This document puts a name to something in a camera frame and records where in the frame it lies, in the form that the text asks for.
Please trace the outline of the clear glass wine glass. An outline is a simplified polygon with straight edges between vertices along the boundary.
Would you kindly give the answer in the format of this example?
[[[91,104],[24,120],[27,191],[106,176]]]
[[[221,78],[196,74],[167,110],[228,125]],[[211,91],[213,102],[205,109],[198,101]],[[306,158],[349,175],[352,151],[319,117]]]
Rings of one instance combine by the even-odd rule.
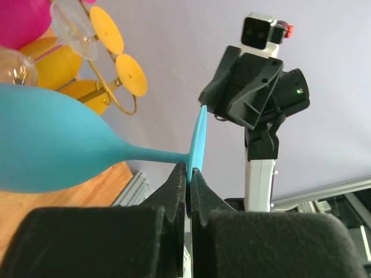
[[[1,1],[2,83],[57,90],[96,57],[88,26],[67,1]]]

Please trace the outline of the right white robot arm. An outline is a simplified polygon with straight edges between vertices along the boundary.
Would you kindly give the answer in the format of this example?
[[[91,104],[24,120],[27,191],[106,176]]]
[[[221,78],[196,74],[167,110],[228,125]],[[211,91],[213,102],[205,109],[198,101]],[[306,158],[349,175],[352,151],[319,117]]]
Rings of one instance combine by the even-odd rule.
[[[271,211],[272,187],[279,153],[277,131],[310,105],[303,72],[284,71],[283,61],[228,46],[199,102],[219,120],[244,128],[245,211]]]

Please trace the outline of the magenta plastic wine glass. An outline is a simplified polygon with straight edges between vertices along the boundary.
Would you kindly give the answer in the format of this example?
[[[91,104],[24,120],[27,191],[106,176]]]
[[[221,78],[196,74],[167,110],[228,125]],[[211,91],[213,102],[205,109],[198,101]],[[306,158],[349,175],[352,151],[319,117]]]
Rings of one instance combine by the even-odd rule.
[[[1,46],[20,49],[50,27],[51,1],[1,1]]]

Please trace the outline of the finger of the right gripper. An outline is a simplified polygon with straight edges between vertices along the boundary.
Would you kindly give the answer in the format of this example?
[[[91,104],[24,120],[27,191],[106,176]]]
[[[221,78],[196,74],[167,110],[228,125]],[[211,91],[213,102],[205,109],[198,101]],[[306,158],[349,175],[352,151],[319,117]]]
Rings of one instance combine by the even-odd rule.
[[[271,96],[271,89],[260,87],[258,89],[244,88],[228,104],[227,115],[237,124],[254,130],[268,99]]]
[[[207,107],[208,112],[216,110],[240,57],[240,53],[240,48],[227,46],[212,80],[201,91],[198,101],[201,105]]]

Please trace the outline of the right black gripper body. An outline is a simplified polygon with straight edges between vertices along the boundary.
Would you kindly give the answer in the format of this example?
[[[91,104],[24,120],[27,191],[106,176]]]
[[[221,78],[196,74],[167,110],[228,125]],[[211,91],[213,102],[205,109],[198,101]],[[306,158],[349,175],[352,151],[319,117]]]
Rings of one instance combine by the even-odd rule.
[[[246,87],[258,89],[267,86],[271,89],[272,94],[273,88],[282,75],[282,70],[283,61],[280,59],[263,58],[245,53],[239,58],[237,68],[232,75],[232,78],[239,82],[236,95]]]

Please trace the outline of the teal plastic wine glass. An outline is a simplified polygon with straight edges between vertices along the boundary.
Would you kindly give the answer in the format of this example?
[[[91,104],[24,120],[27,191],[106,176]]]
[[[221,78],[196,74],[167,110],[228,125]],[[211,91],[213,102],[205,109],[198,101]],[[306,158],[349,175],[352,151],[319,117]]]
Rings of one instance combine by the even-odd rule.
[[[143,148],[121,139],[93,110],[53,90],[1,84],[1,190],[56,192],[128,160],[185,163],[201,169],[207,109],[202,107],[187,154]]]

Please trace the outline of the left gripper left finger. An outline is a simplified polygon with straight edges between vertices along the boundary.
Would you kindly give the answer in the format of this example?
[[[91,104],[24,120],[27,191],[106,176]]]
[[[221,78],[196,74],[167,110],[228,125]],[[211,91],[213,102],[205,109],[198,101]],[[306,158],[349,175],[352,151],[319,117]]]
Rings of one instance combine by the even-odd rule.
[[[182,277],[186,166],[136,206],[42,207],[22,220],[2,277]]]

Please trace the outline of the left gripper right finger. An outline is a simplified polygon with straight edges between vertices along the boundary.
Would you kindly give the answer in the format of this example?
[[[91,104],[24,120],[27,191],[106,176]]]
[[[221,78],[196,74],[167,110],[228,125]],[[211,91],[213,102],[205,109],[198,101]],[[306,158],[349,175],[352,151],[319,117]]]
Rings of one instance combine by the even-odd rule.
[[[366,277],[347,228],[328,214],[236,211],[199,170],[190,183],[194,277]]]

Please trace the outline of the yellow wine glass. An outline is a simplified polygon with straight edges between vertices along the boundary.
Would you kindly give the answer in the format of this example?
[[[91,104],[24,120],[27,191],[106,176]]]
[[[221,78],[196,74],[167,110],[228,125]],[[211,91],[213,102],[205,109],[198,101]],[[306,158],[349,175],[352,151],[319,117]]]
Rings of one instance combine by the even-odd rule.
[[[46,36],[20,48],[29,56],[37,70],[37,85],[57,90],[72,81],[84,60],[98,57],[96,34],[66,1],[53,1],[50,6],[52,26],[56,36]]]
[[[98,80],[77,80],[69,83],[59,90],[67,96],[70,96],[102,115],[108,106],[114,103],[123,113],[133,116],[137,112],[137,98],[142,97],[148,90],[148,83],[144,71],[139,63],[128,54],[120,54],[115,60],[115,68],[118,77],[111,82],[106,82],[91,61],[89,65],[97,74]],[[134,110],[125,109],[116,96],[114,91],[124,87],[132,96]]]

